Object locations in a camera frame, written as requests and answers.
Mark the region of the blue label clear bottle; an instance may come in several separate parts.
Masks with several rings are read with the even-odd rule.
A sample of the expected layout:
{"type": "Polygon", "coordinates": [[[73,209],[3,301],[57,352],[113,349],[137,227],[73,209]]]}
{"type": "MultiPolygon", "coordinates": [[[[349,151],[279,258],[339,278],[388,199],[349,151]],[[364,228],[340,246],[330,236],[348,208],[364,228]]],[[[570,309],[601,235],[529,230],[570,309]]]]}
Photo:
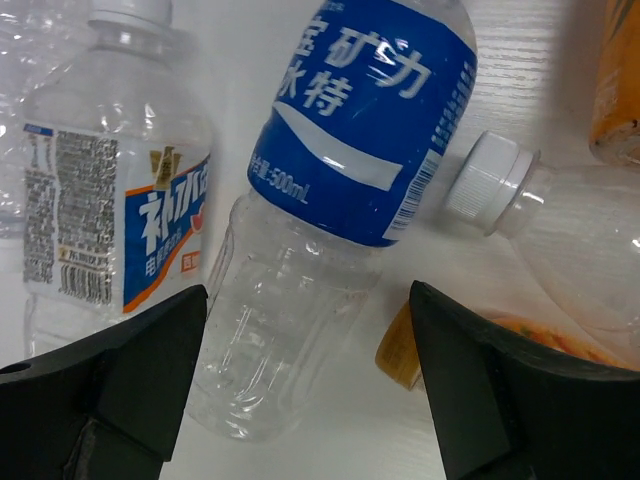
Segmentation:
{"type": "Polygon", "coordinates": [[[187,404],[210,431],[292,428],[412,222],[468,105],[459,1],[326,1],[305,26],[208,281],[187,404]]]}

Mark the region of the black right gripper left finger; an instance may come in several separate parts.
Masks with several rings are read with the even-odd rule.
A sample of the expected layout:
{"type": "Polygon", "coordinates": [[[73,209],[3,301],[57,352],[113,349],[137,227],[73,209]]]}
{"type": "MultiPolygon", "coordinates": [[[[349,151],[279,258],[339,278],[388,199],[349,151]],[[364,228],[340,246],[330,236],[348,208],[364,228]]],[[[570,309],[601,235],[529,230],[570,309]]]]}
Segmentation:
{"type": "Polygon", "coordinates": [[[4,479],[156,479],[172,458],[207,315],[190,287],[1,370],[4,479]]]}

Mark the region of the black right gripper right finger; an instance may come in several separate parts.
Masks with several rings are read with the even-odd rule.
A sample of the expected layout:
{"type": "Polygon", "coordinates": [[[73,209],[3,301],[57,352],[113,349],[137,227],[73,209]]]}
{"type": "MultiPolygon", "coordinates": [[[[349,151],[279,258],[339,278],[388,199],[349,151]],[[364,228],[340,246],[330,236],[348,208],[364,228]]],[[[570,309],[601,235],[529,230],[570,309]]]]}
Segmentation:
{"type": "Polygon", "coordinates": [[[409,305],[447,478],[638,478],[638,373],[543,346],[421,281],[409,305]]]}

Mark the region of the white label clear bottle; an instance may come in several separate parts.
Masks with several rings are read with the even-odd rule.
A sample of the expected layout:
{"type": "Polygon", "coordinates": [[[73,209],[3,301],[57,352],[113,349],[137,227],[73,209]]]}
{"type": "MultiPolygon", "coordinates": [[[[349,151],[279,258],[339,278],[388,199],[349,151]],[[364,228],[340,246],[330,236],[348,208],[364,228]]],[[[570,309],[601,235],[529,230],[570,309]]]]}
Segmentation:
{"type": "Polygon", "coordinates": [[[95,43],[25,101],[25,350],[127,320],[201,277],[212,129],[170,63],[169,1],[95,1],[95,43]]]}

